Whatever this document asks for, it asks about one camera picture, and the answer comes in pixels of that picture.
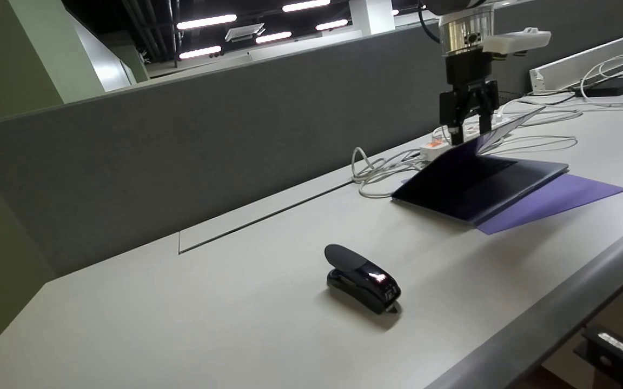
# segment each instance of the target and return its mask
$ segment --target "ceiling light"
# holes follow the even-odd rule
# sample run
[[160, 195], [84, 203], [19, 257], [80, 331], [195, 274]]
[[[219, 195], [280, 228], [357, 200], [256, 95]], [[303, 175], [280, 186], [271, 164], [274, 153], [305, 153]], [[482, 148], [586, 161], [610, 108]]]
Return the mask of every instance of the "ceiling light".
[[237, 15], [225, 14], [225, 15], [216, 15], [216, 18], [179, 23], [177, 28], [179, 28], [179, 31], [195, 31], [195, 28], [205, 28], [205, 26], [231, 24], [231, 23], [236, 23], [236, 19], [237, 19]]
[[256, 39], [256, 43], [262, 45], [262, 43], [267, 43], [267, 42], [280, 42], [280, 39], [288, 39], [288, 38], [292, 38], [292, 32], [289, 31], [280, 31], [280, 32], [274, 32], [274, 36], [262, 36], [262, 38]]
[[179, 59], [188, 61], [188, 59], [197, 59], [197, 57], [211, 57], [211, 54], [219, 54], [223, 52], [221, 45], [208, 45], [208, 47], [198, 47], [198, 50], [193, 50], [193, 52], [182, 52]]
[[248, 26], [230, 28], [225, 36], [225, 42], [227, 43], [250, 42], [256, 38], [262, 38], [264, 31], [265, 31], [264, 24], [248, 24]]
[[306, 0], [306, 3], [292, 3], [292, 5], [283, 5], [283, 14], [296, 14], [296, 12], [305, 12], [305, 9], [319, 9], [319, 7], [329, 7], [331, 0]]
[[333, 19], [333, 23], [318, 24], [316, 31], [333, 31], [333, 28], [341, 28], [347, 24], [350, 24], [347, 19]]

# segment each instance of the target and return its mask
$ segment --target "cubicle divider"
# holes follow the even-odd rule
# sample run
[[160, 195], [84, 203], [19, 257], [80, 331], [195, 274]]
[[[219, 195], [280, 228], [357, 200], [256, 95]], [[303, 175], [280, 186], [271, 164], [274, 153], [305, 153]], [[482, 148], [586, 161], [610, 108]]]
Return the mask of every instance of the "cubicle divider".
[[[527, 70], [623, 36], [623, 0], [537, 0], [499, 31], [553, 31]], [[419, 28], [72, 105], [0, 123], [0, 193], [57, 278], [289, 189], [437, 126], [440, 50]]]

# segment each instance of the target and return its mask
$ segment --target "ceiling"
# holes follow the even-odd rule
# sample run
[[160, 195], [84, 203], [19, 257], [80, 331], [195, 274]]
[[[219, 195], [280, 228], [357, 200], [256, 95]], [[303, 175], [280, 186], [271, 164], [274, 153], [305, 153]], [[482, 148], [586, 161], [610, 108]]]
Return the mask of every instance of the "ceiling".
[[[225, 43], [227, 28], [264, 23], [265, 32], [289, 31], [292, 38], [316, 36], [316, 26], [347, 19], [347, 0], [329, 7], [283, 14], [283, 5], [300, 0], [63, 0], [100, 39], [128, 32], [151, 64], [179, 61], [179, 52], [219, 43], [223, 52], [256, 45], [256, 42]], [[177, 31], [177, 23], [236, 14], [227, 26]]]

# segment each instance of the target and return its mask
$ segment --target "cable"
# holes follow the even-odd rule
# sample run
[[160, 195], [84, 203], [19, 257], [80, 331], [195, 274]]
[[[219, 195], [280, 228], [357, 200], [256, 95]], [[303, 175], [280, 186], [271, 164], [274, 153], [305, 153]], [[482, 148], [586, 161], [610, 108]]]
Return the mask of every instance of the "cable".
[[559, 100], [555, 100], [555, 103], [535, 103], [535, 100], [529, 100], [529, 98], [518, 98], [518, 105], [527, 105], [527, 107], [559, 107], [559, 105], [565, 105], [565, 103], [570, 103], [570, 100], [575, 100], [575, 94], [570, 94], [570, 92], [559, 92], [559, 94], [555, 94], [555, 95], [565, 95], [565, 98], [559, 98]]
[[535, 144], [535, 145], [523, 145], [523, 148], [504, 148], [504, 149], [495, 149], [498, 153], [510, 153], [510, 152], [562, 152], [562, 149], [572, 149], [577, 145], [575, 137], [515, 137], [510, 141], [518, 141], [518, 139], [543, 139], [548, 144]]
[[440, 45], [440, 39], [427, 31], [425, 23], [423, 23], [423, 15], [421, 15], [421, 7], [425, 7], [425, 0], [419, 0], [417, 3], [417, 18], [419, 18], [419, 24], [421, 24], [421, 31], [427, 39], [432, 39], [437, 45]]
[[603, 81], [617, 78], [617, 77], [623, 71], [623, 70], [620, 70], [619, 74], [611, 74], [611, 77], [605, 74], [605, 66], [617, 64], [617, 61], [623, 61], [623, 54], [611, 57], [611, 59], [607, 59], [607, 61], [602, 61], [602, 64], [592, 66], [592, 67], [583, 74], [583, 78], [581, 78], [579, 85], [577, 85], [577, 92], [579, 92], [583, 105], [602, 107], [602, 108], [623, 107], [623, 105], [596, 105], [596, 103], [589, 103], [589, 94], [586, 94], [586, 83], [591, 81], [591, 77], [602, 77], [598, 83], [603, 83]]
[[405, 149], [391, 159], [370, 161], [362, 148], [354, 148], [350, 171], [352, 171], [352, 181], [359, 186], [359, 195], [365, 200], [391, 197], [393, 193], [370, 193], [365, 189], [405, 171], [421, 171], [423, 164], [416, 161], [417, 157], [419, 157], [419, 149]]
[[544, 115], [559, 115], [559, 117], [543, 120], [543, 121], [527, 121], [527, 123], [523, 123], [521, 128], [537, 128], [537, 126], [562, 123], [562, 121], [572, 121], [572, 120], [583, 117], [583, 113], [579, 113], [579, 111], [544, 111], [544, 113], [538, 113], [538, 115], [535, 115], [535, 117], [544, 117]]

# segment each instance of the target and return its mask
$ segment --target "white cable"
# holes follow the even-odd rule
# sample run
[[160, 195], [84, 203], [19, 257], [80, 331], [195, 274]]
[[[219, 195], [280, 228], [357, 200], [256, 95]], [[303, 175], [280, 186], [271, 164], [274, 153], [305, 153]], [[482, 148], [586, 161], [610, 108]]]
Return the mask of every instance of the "white cable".
[[553, 100], [553, 103], [544, 103], [544, 98], [518, 98], [517, 103], [518, 105], [527, 105], [527, 107], [557, 107], [557, 105], [565, 105], [565, 103], [568, 103], [568, 100], [572, 100], [575, 98], [575, 94], [557, 94], [557, 95], [562, 95], [559, 100]]
[[589, 103], [589, 94], [586, 94], [586, 83], [589, 83], [591, 77], [595, 77], [595, 71], [596, 71], [596, 77], [602, 77], [598, 83], [619, 77], [619, 74], [615, 74], [615, 77], [607, 77], [607, 74], [605, 74], [605, 66], [607, 66], [607, 64], [617, 64], [617, 61], [623, 61], [623, 54], [611, 57], [611, 59], [607, 59], [607, 61], [602, 61], [602, 64], [592, 66], [592, 67], [583, 74], [583, 78], [581, 78], [579, 85], [577, 85], [583, 105], [591, 105], [591, 107], [603, 107], [603, 108], [617, 108], [617, 107], [623, 107], [623, 103], [620, 103], [620, 105], [596, 105], [596, 103]]
[[[544, 115], [557, 115], [557, 117], [543, 120], [543, 121], [537, 121], [537, 120], [535, 120], [535, 117], [544, 117]], [[543, 111], [543, 113], [538, 113], [538, 115], [535, 115], [535, 117], [531, 117], [529, 121], [526, 121], [521, 128], [537, 128], [537, 126], [572, 121], [572, 120], [583, 117], [583, 113], [579, 113], [579, 111]]]
[[423, 164], [416, 161], [417, 157], [419, 157], [419, 149], [405, 149], [391, 159], [370, 161], [362, 148], [354, 148], [350, 171], [352, 171], [352, 181], [359, 186], [359, 195], [365, 200], [391, 197], [393, 193], [372, 193], [367, 190], [367, 186], [378, 185], [405, 171], [421, 171]]
[[531, 145], [521, 145], [521, 148], [502, 148], [502, 149], [493, 149], [495, 153], [510, 153], [510, 152], [562, 152], [562, 149], [570, 149], [577, 145], [575, 137], [515, 137], [508, 141], [518, 141], [518, 139], [541, 139], [544, 144], [531, 144]]

